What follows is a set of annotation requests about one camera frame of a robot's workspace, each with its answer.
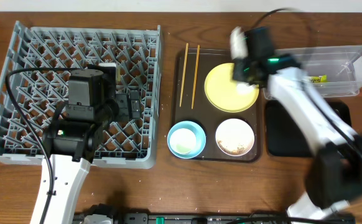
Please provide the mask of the white napkin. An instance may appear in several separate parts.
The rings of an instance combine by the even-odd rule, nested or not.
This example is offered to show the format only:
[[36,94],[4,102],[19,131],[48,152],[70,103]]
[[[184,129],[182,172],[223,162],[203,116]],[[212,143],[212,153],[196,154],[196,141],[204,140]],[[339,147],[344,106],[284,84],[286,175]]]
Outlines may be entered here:
[[241,27],[235,27],[232,30],[230,35],[230,53],[232,60],[248,57],[248,46],[245,37]]

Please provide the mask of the wooden chopstick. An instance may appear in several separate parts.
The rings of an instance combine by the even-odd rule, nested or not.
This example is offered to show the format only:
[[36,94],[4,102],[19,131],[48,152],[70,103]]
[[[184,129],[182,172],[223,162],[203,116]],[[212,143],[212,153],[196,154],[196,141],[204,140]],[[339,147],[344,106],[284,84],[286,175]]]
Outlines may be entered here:
[[188,60],[188,47],[189,47],[189,43],[187,42],[185,44],[185,55],[184,55],[184,61],[183,61],[183,72],[182,72],[182,82],[181,82],[180,102],[179,102],[180,107],[182,106],[182,101],[183,101],[183,89],[184,89],[184,85],[185,85],[185,74],[186,74],[187,60]]
[[199,57],[200,57],[200,45],[197,45],[197,52],[196,52],[196,59],[195,59],[195,71],[194,71],[194,79],[193,79],[192,103],[191,103],[192,110],[194,109],[194,104],[195,104]]

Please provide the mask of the white cup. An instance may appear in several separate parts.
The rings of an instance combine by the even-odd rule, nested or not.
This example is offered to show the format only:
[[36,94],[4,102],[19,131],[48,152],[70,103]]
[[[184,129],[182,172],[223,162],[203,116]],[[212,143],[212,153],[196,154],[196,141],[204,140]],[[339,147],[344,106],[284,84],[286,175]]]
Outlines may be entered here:
[[187,128],[175,130],[170,137],[170,146],[177,154],[188,154],[196,145],[196,136]]

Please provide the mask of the pink bowl with rice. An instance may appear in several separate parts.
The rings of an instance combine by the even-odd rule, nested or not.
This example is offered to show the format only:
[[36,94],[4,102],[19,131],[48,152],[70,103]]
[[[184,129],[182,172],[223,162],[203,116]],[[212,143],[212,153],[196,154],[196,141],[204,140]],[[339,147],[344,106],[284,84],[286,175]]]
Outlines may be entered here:
[[247,122],[231,118],[219,124],[215,132],[215,140],[222,152],[238,157],[247,154],[253,148],[255,135]]

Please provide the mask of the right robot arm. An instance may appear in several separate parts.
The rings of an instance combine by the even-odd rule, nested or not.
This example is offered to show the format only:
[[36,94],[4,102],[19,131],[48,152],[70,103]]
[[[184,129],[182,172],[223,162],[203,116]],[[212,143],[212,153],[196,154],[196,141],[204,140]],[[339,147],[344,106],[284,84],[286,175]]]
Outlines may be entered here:
[[323,220],[362,196],[362,134],[346,124],[289,54],[234,56],[233,78],[265,86],[300,128],[314,157],[305,193],[287,209],[294,223]]

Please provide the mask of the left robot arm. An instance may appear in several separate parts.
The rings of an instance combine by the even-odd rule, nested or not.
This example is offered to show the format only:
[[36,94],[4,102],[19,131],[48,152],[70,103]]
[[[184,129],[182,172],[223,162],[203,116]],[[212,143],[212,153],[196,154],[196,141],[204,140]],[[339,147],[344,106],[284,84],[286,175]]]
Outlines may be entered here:
[[104,65],[71,72],[68,100],[56,106],[43,131],[49,163],[42,165],[31,223],[71,223],[103,132],[113,122],[140,118],[138,92],[117,94],[118,77],[116,67]]

